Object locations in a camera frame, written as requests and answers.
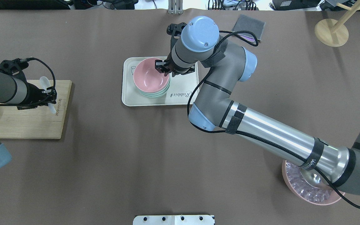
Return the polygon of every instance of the round wooden base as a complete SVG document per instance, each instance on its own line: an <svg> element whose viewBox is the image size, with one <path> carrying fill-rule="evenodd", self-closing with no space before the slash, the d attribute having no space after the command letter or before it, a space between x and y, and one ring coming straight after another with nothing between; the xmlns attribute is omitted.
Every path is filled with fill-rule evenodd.
<svg viewBox="0 0 360 225"><path fill-rule="evenodd" d="M341 27L334 33L330 32L330 28L337 23L337 20L324 19L319 21L315 26L316 37L323 43L330 47L340 47L344 45L348 40L347 27L341 25Z"/></svg>

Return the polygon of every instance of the pink plate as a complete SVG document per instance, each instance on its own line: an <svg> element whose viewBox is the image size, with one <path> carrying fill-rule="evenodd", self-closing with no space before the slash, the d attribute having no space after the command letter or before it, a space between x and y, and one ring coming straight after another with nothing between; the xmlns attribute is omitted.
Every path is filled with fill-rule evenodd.
<svg viewBox="0 0 360 225"><path fill-rule="evenodd" d="M134 84L138 89L147 93L155 93L163 90L169 83L170 74L166 77L155 69L157 57L147 58L138 64L134 70Z"/></svg>

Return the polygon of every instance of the wooden pole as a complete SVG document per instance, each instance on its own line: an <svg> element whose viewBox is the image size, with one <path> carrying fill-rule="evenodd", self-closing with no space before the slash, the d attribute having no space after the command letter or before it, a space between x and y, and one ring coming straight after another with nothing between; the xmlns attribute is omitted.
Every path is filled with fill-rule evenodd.
<svg viewBox="0 0 360 225"><path fill-rule="evenodd" d="M340 3L337 3L337 6L340 8L346 9L346 10L351 10L351 7L348 7L348 6L340 4Z"/></svg>
<svg viewBox="0 0 360 225"><path fill-rule="evenodd" d="M334 24L333 27L330 27L330 32L334 33L336 32L341 25L343 25L356 11L359 10L360 7L360 0L357 0L357 2L351 7L351 10L346 12L339 21L337 21L336 24Z"/></svg>

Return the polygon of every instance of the black cable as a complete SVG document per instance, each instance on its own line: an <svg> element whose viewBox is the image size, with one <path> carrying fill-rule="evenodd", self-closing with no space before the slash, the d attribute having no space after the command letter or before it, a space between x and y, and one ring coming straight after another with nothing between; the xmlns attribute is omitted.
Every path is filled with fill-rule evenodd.
<svg viewBox="0 0 360 225"><path fill-rule="evenodd" d="M247 0L240 0L240 1L237 1L238 3L236 4L236 7L234 7L233 10L237 10L237 6L240 4L240 3L248 3Z"/></svg>
<svg viewBox="0 0 360 225"><path fill-rule="evenodd" d="M224 31L224 30L221 30L219 31L220 33L229 33L228 35L226 35L225 37L223 37L216 45L215 45L215 48L214 48L214 51L215 52L217 50L217 48L224 42L224 40L226 40L228 37L231 37L231 36L236 36L238 37L239 39L245 41L246 43L248 44L251 44L252 46L257 46L258 45L258 39L256 37L256 35L250 31L245 31L245 30L241 30L241 31L236 31L236 32L230 32L230 31ZM253 42L250 42L250 41L247 41L245 40L244 38L242 38L241 36L239 36L238 34L239 33L248 33L248 34L251 34L254 39L255 39L255 42L256 42L256 45L253 43ZM190 103L191 103L191 99L193 98L195 92L198 90L198 88L206 81L206 79L213 73L213 70L214 70L214 67L211 67L208 71L208 73L206 74L206 76L201 80L201 82L198 83L197 87L194 89L194 91L191 93L190 95L190 98L188 99L188 102L187 102L187 117L189 116L190 114ZM207 130L204 130L198 126L196 126L195 124L191 123L195 128L197 128L198 130L200 131L203 131L203 132L206 132L206 133L224 133L226 132L225 130L218 130L218 131L207 131ZM264 139L262 137L259 137L257 135L254 135L254 134L251 134L251 133L247 133L247 132L244 132L244 131L236 131L236 134L239 134L239 135L243 135L243 136L246 136L246 137L249 137L249 138L252 138L252 139L255 139L257 141L261 141L265 144L268 144L270 146L273 146L275 148L278 148L284 152L286 152L287 154L301 160L302 162L306 163L306 159L303 158L302 156L294 153L293 151L291 151L290 149L288 148L285 148L279 144L276 144L274 142L271 142L267 139ZM348 198L346 198L344 195L342 195L340 193L340 191L338 191L338 189L333 185L333 183L330 181L329 178L326 177L326 175L324 175L324 173L319 169L319 168L315 168L315 170L323 177L323 179L329 184L330 188L332 188L342 199L344 199L344 201L346 201L348 204L352 205L353 207L355 208L358 208L360 209L360 206L359 205L356 205L355 203L351 202Z"/></svg>
<svg viewBox="0 0 360 225"><path fill-rule="evenodd" d="M105 8L112 10L112 9L110 8L110 6L109 6L109 7L106 7L104 3L105 3L105 2L102 2L102 5L103 5Z"/></svg>
<svg viewBox="0 0 360 225"><path fill-rule="evenodd" d="M254 3L252 0L250 4L248 5L248 8L245 8L245 10L256 10L256 3Z"/></svg>
<svg viewBox="0 0 360 225"><path fill-rule="evenodd" d="M90 6L100 6L100 5L102 5L104 2L102 2L101 4L99 4L99 5L93 5L93 4L91 4L88 0L86 0L87 1L87 3L90 5Z"/></svg>
<svg viewBox="0 0 360 225"><path fill-rule="evenodd" d="M245 6L245 10L249 10L251 8L251 6L253 5L253 0L249 0Z"/></svg>
<svg viewBox="0 0 360 225"><path fill-rule="evenodd" d="M226 10L226 8L224 7L224 0L222 0L222 1L220 2L220 4L221 4L221 6L222 6L222 10Z"/></svg>
<svg viewBox="0 0 360 225"><path fill-rule="evenodd" d="M0 106L16 106L16 107L19 106L19 107L26 107L26 106L39 105L39 104L41 104L41 103L46 103L45 100L47 100L47 99L53 94L53 92L55 91L56 80L55 80L54 72L51 70L51 68L50 68L47 64L45 64L43 61L41 61L41 60L39 60L38 58L35 58L35 57L28 57L28 58L26 58L26 60L27 60L28 62L33 61L33 60L39 61L41 64L43 64L43 65L51 72L52 80L54 81L54 84L52 85L51 91L49 92L49 94L47 95L47 97L45 97L43 100L38 101L38 102L33 102L33 103L30 103L30 104L0 104Z"/></svg>

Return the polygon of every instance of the velcro strap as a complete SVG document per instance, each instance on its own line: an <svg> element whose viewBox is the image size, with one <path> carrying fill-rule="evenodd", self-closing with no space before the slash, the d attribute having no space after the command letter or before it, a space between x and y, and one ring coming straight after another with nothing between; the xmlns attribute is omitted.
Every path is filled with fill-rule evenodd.
<svg viewBox="0 0 360 225"><path fill-rule="evenodd" d="M237 111L234 113L234 116L231 117L231 120L226 128L227 134L235 134L241 121L244 118L245 111L247 107L243 104L238 104Z"/></svg>
<svg viewBox="0 0 360 225"><path fill-rule="evenodd" d="M217 48L216 52L214 52L209 58L207 58L204 61L201 61L201 64L205 67L205 68L209 68L214 66L216 63L218 63L220 60L222 60L225 55L224 52L227 49L227 40L224 40L224 42L219 46L219 48Z"/></svg>
<svg viewBox="0 0 360 225"><path fill-rule="evenodd" d="M319 140L319 138L315 138L315 143L313 144L312 152L306 160L306 163L300 165L300 168L304 170L312 170L316 167L320 157L323 154L324 143Z"/></svg>

